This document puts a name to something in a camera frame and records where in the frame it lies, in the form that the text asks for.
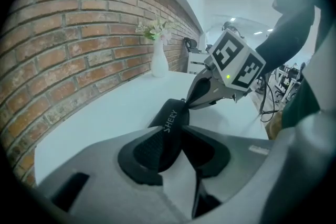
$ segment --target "black slot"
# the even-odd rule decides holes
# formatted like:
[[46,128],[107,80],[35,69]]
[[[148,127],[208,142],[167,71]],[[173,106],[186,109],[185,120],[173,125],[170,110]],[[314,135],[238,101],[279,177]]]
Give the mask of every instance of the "black slot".
[[63,211],[68,212],[88,179],[89,175],[84,173],[72,175],[51,198],[52,203]]

